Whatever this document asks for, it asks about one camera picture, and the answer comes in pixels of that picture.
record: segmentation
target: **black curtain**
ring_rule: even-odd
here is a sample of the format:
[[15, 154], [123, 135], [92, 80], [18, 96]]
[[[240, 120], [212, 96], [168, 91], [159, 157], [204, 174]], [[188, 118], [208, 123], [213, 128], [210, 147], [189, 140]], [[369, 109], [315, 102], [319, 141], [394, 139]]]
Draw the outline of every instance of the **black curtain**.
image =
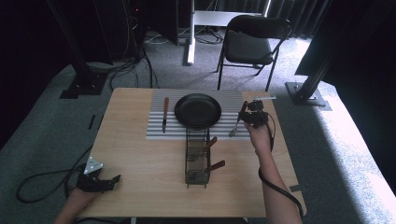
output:
[[[394, 1], [332, 0], [296, 74], [315, 76], [335, 36], [323, 78], [337, 89], [379, 169], [396, 192], [396, 15]], [[346, 29], [340, 29], [347, 22]]]
[[289, 20], [290, 36], [313, 37], [331, 0], [271, 0], [267, 16]]

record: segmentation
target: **wooden table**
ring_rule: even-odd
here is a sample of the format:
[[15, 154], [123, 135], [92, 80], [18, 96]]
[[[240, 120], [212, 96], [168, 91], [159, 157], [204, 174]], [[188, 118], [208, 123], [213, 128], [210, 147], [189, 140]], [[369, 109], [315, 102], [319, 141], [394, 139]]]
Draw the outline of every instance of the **wooden table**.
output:
[[[226, 165], [210, 176], [205, 189], [187, 188], [184, 180], [186, 140], [147, 139], [152, 89], [115, 89], [91, 156], [104, 164], [100, 179], [121, 175], [113, 191], [101, 195], [82, 217], [265, 217], [259, 161], [249, 140], [219, 140], [212, 163]], [[244, 100], [269, 96], [243, 91]], [[264, 110], [276, 121], [273, 155], [287, 186], [298, 186], [274, 105]], [[300, 191], [292, 193], [303, 205]]]

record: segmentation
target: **black chair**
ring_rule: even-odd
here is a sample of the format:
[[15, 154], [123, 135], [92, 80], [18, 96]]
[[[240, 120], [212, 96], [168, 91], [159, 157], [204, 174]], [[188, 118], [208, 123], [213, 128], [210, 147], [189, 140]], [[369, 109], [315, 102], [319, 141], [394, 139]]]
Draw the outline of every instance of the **black chair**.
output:
[[[218, 68], [219, 82], [223, 66], [250, 67], [259, 69], [257, 76], [265, 65], [272, 64], [265, 91], [268, 91], [274, 73], [279, 47], [291, 32], [290, 22], [282, 19], [270, 19], [263, 16], [240, 15], [230, 20], [224, 36], [224, 41], [219, 57]], [[271, 49], [268, 39], [277, 41]]]

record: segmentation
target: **gray carpet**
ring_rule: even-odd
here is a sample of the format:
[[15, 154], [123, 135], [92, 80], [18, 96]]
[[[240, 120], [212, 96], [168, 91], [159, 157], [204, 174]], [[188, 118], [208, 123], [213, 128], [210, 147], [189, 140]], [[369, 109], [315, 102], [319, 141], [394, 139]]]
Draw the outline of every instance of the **gray carpet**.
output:
[[[208, 40], [211, 36], [201, 36]], [[145, 44], [154, 70], [154, 86], [163, 89], [215, 90], [220, 45], [197, 42], [195, 62], [186, 65], [186, 39], [175, 46], [163, 39]], [[320, 83], [318, 90], [332, 110], [294, 105], [286, 82], [305, 81], [295, 76], [309, 40], [292, 38], [281, 48], [269, 92], [291, 160], [302, 186], [307, 214], [304, 223], [395, 223], [394, 195], [378, 171], [353, 120], [339, 99], [336, 89]], [[90, 63], [95, 67], [108, 67]], [[263, 91], [269, 67], [254, 77], [246, 68], [224, 69], [222, 90]], [[29, 116], [0, 151], [0, 223], [51, 223], [64, 202], [62, 188], [38, 203], [21, 203], [15, 193], [30, 175], [71, 168], [92, 145], [111, 96], [110, 78], [101, 95], [81, 95], [60, 99], [75, 73], [69, 65], [48, 85]], [[143, 60], [128, 74], [117, 73], [117, 87], [149, 87], [149, 65]], [[91, 124], [92, 116], [96, 119]], [[40, 177], [21, 191], [35, 199], [51, 191], [64, 175]], [[265, 223], [250, 218], [249, 223]]]

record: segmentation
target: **metal bracket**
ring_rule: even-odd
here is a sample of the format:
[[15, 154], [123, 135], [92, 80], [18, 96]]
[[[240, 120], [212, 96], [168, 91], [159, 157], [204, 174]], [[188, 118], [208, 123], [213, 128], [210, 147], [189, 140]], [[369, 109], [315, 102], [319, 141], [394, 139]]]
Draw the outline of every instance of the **metal bracket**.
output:
[[102, 171], [103, 164], [89, 157], [85, 170], [78, 176], [76, 187], [86, 192], [104, 192], [113, 190], [120, 181], [120, 175], [114, 176], [111, 180], [101, 180], [98, 178]]

